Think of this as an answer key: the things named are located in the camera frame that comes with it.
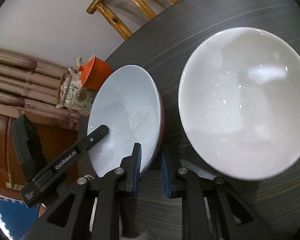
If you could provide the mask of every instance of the metal screw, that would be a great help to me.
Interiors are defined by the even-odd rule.
[[[79,179],[77,179],[77,183],[79,185],[85,184],[87,182],[87,179],[85,177],[81,177]]]
[[[178,172],[180,174],[187,174],[188,170],[186,168],[182,167],[182,168],[179,168]]]
[[[217,183],[217,184],[224,184],[224,182],[225,182],[225,179],[224,178],[222,178],[222,177],[217,177],[217,178],[215,178],[214,179],[215,180],[215,182]]]
[[[115,174],[122,174],[122,173],[124,173],[124,169],[123,169],[123,168],[116,168],[116,169],[114,170],[114,173],[115,173]]]

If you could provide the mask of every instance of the bowl rim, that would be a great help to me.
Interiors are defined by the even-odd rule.
[[[159,122],[157,123],[157,127],[156,127],[156,138],[155,138],[155,141],[154,141],[154,145],[153,145],[153,149],[152,149],[152,153],[148,159],[148,161],[146,162],[146,165],[144,166],[143,170],[140,171],[140,177],[148,170],[149,166],[151,165],[152,163],[152,160],[154,159],[155,155],[156,155],[156,148],[157,148],[157,145],[158,145],[158,141],[159,141],[159,137],[160,137],[160,130],[161,130],[161,125],[162,125],[162,108],[161,108],[161,100],[160,100],[160,94],[159,94],[159,91],[158,91],[158,88],[157,86],[155,85],[155,82],[152,78],[152,76],[142,67],[138,66],[138,65],[125,65],[125,66],[122,66],[120,68],[118,68],[117,70],[115,70],[107,79],[106,81],[102,84],[100,90],[98,91],[97,95],[96,95],[96,98],[95,100],[93,101],[93,104],[92,104],[92,108],[93,108],[93,105],[94,105],[94,102],[96,101],[97,97],[98,97],[98,94],[100,93],[100,91],[102,90],[102,88],[105,87],[105,84],[110,80],[110,78],[114,75],[118,75],[119,72],[121,71],[124,71],[125,69],[127,68],[136,68],[136,69],[139,69],[139,70],[142,70],[143,73],[145,73],[147,75],[147,77],[149,78],[150,82],[151,82],[151,85],[152,85],[152,88],[154,89],[154,92],[155,92],[155,96],[156,96],[156,102],[157,102],[157,111],[158,111],[158,119],[159,119]],[[87,129],[87,135],[89,134],[89,123],[90,123],[90,116],[89,116],[89,120],[88,120],[88,129]]]
[[[270,37],[272,39],[275,39],[276,41],[278,41],[279,43],[285,45],[293,54],[295,54],[296,56],[296,59],[299,60],[300,62],[300,56],[299,54],[287,43],[285,42],[283,39],[279,38],[278,36],[274,35],[273,33],[270,33],[270,32],[267,32],[265,30],[262,30],[262,29],[259,29],[259,28],[252,28],[252,27],[235,27],[235,28],[229,28],[229,29],[225,29],[225,30],[222,30],[222,31],[219,31],[213,35],[211,35],[210,37],[208,37],[207,39],[205,39],[202,43],[200,43],[197,48],[191,53],[190,57],[188,58],[186,64],[185,64],[185,67],[183,68],[183,71],[181,73],[181,78],[180,78],[180,82],[179,82],[179,88],[178,88],[178,109],[179,109],[179,115],[180,115],[180,119],[181,119],[181,123],[182,123],[182,127],[183,127],[183,130],[185,131],[186,133],[186,136],[191,144],[191,146],[194,148],[194,150],[196,151],[196,153],[200,156],[200,158],[202,158],[202,160],[204,160],[207,164],[209,164],[212,168],[214,168],[216,171],[219,171],[227,176],[230,176],[232,178],[236,178],[236,179],[242,179],[242,180],[249,180],[249,181],[255,181],[255,180],[263,180],[263,179],[268,179],[268,178],[272,178],[276,175],[279,175],[281,174],[282,172],[284,172],[285,170],[287,170],[288,168],[290,168],[291,166],[293,166],[297,161],[298,159],[300,158],[300,152],[296,153],[293,160],[288,164],[288,165],[285,165],[283,168],[281,168],[280,170],[277,170],[276,172],[273,172],[271,173],[270,175],[265,175],[265,176],[262,176],[260,174],[260,176],[240,176],[240,175],[237,175],[237,174],[232,174],[231,172],[227,172],[227,171],[222,171],[220,169],[217,169],[214,164],[206,161],[204,158],[203,158],[203,154],[202,154],[202,150],[196,150],[195,147],[193,146],[192,142],[191,142],[191,136],[189,135],[189,132],[186,131],[184,129],[184,124],[183,122],[185,120],[182,121],[182,111],[180,110],[180,104],[182,104],[181,102],[181,93],[182,93],[182,90],[183,90],[183,87],[185,86],[184,83],[182,82],[184,80],[184,71],[189,69],[190,68],[190,60],[194,57],[194,54],[197,53],[197,51],[199,51],[211,38],[215,37],[216,35],[219,35],[219,34],[222,34],[222,32],[228,32],[228,31],[232,31],[234,29],[246,29],[246,30],[250,30],[250,31],[262,31],[264,34],[265,37]]]

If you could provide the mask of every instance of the dark round table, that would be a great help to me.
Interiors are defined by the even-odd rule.
[[[181,125],[179,79],[187,59],[201,42],[221,30],[241,26],[271,32],[300,55],[300,8],[294,0],[182,0],[141,27],[106,61],[114,70],[134,64],[150,73],[165,109],[163,142],[183,166],[209,179],[218,172],[197,155]],[[81,117],[79,137],[86,135],[87,124],[88,118]],[[290,239],[298,230],[300,159],[271,179],[226,179],[282,239]],[[158,159],[141,178],[138,197],[122,200],[121,215],[124,236],[135,237],[147,229],[154,239],[181,238],[181,200],[166,198]]]

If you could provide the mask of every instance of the curtain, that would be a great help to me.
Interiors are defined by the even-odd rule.
[[[65,68],[0,49],[0,114],[77,130],[79,114],[56,108],[57,89]]]

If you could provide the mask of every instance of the wooden door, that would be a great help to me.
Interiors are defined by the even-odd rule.
[[[18,191],[9,189],[6,185],[7,182],[25,185],[10,133],[13,120],[14,118],[0,114],[0,195],[21,199]],[[51,162],[77,140],[77,131],[43,124],[34,125],[39,133],[43,155],[48,162]],[[77,164],[70,167],[67,173],[70,180],[76,180],[78,178]]]

